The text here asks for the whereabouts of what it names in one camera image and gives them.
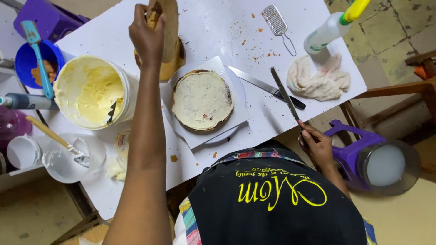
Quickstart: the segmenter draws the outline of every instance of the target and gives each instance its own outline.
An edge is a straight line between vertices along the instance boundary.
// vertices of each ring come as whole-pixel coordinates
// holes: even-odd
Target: knife handle
[[[280,93],[280,90],[277,90],[277,92],[273,93],[273,95],[284,101],[283,95],[282,95],[282,93]],[[294,106],[298,107],[298,109],[304,110],[304,108],[306,108],[306,105],[303,102],[299,101],[298,99],[296,99],[292,96],[289,96],[289,97],[291,98],[291,101],[294,104]]]

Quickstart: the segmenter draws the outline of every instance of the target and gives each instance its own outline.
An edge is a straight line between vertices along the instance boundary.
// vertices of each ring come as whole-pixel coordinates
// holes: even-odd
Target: tiled floor
[[[120,0],[52,0],[73,13],[94,18]],[[351,0],[327,0],[330,12],[345,11]],[[418,81],[413,68],[404,60],[415,53],[436,49],[436,1],[434,0],[371,0],[365,12],[352,25],[344,37],[354,62],[358,65],[368,88],[378,88]],[[374,115],[396,104],[405,96],[389,96],[352,100],[360,119]],[[330,128],[329,122],[339,119],[346,122],[339,107],[335,107],[309,121],[321,131]],[[368,130],[396,139],[412,132],[429,119],[425,104],[417,104],[405,112]],[[296,151],[306,162],[310,162],[298,146],[298,128],[276,137]],[[413,222],[422,222],[434,227],[434,217],[423,213],[417,215],[409,210],[432,211],[425,203],[434,203],[426,193],[436,189],[434,183],[420,180],[407,193],[395,198],[374,199],[353,195],[353,200],[364,216],[373,220],[380,244],[430,243],[427,240],[404,240],[399,234],[407,234],[414,228]],[[392,211],[398,205],[401,208]],[[0,194],[0,244],[47,244],[62,235],[80,220],[78,212],[62,184],[51,179],[41,179]],[[421,229],[417,236],[429,237],[429,229]]]

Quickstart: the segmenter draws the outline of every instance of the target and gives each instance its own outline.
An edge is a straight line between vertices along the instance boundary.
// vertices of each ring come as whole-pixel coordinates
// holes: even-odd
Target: person
[[[105,245],[171,243],[159,94],[165,16],[152,30],[145,12],[137,4],[129,27],[142,65],[126,181]],[[298,124],[300,145],[321,173],[277,141],[229,153],[204,170],[180,204],[174,244],[367,244],[330,138]]]

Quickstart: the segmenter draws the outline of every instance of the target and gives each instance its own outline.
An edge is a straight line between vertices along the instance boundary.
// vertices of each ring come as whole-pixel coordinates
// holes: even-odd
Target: knife
[[[259,88],[267,91],[268,93],[271,93],[272,95],[274,95],[275,97],[277,97],[281,101],[285,101],[286,102],[286,100],[283,98],[282,93],[280,93],[279,89],[276,89],[275,87],[273,87],[273,86],[271,86],[271,85],[269,85],[269,84],[267,84],[265,82],[262,82],[262,81],[254,78],[254,77],[248,75],[247,73],[245,73],[245,72],[243,72],[243,71],[241,71],[239,69],[236,69],[236,68],[234,68],[232,66],[229,66],[228,68],[230,70],[232,70],[239,78],[242,78],[242,79],[246,80],[247,82],[249,82],[249,83],[251,83],[253,85],[258,86]],[[292,96],[289,96],[289,97],[291,98],[292,103],[296,107],[298,107],[299,109],[303,110],[306,107],[306,105],[303,102],[299,101],[298,99],[296,99],[296,98],[294,98]]]
[[[274,67],[271,67],[271,74],[272,74],[272,77],[274,78],[274,80],[276,81],[276,84],[279,87],[279,90],[282,93],[282,95],[283,95],[283,97],[285,99],[286,104],[288,104],[288,107],[291,110],[291,113],[294,116],[295,121],[298,121],[300,118],[298,117],[297,111],[295,110],[294,105],[292,104],[292,101],[288,97],[288,93],[286,92],[285,87],[283,87],[283,84],[280,81],[280,78],[277,75],[276,70],[274,69]]]

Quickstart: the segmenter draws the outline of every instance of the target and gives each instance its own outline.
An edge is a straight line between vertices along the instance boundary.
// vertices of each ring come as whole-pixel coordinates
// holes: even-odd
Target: hand
[[[334,167],[332,144],[329,137],[321,131],[306,125],[303,121],[298,120],[298,125],[303,131],[301,135],[304,141],[299,137],[300,147],[321,169]]]
[[[129,36],[142,65],[160,66],[164,53],[165,16],[162,14],[159,17],[156,28],[153,30],[147,26],[144,16],[146,12],[146,5],[135,5],[135,18],[129,26]]]

